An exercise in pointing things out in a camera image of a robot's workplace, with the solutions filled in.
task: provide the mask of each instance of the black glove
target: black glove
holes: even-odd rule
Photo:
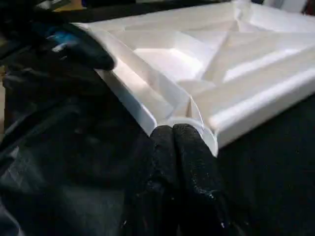
[[[126,190],[125,236],[228,235],[230,219],[215,157],[190,125],[161,126],[154,150],[135,163]]]

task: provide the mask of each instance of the gloved finger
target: gloved finger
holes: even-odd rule
[[[191,125],[177,124],[173,133],[186,188],[196,193],[222,190],[223,181],[217,161],[198,131]]]
[[[152,151],[153,178],[163,181],[173,189],[179,188],[177,157],[172,128],[157,127],[150,136],[154,143]]]
[[[173,133],[187,197],[180,222],[183,234],[192,235],[198,228],[208,234],[222,235],[231,222],[216,159],[192,126],[175,125]]]

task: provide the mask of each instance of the dark cloth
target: dark cloth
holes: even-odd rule
[[[6,127],[23,124],[16,132],[28,138],[0,150],[11,157],[0,163],[1,234],[117,235],[129,174],[155,141],[90,69],[28,55],[5,87]],[[249,212],[254,235],[315,234],[314,104],[312,95],[220,150],[229,200]],[[39,124],[56,118],[41,135],[23,123],[36,111]]]

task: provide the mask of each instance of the white plastic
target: white plastic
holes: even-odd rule
[[[312,17],[236,1],[88,27],[117,60],[104,80],[144,131],[191,124],[215,156],[315,91]]]

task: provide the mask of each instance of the plastic tray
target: plastic tray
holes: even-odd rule
[[[312,17],[237,1],[87,27],[116,58],[117,79],[104,80],[143,130],[191,124],[215,156],[315,91]]]

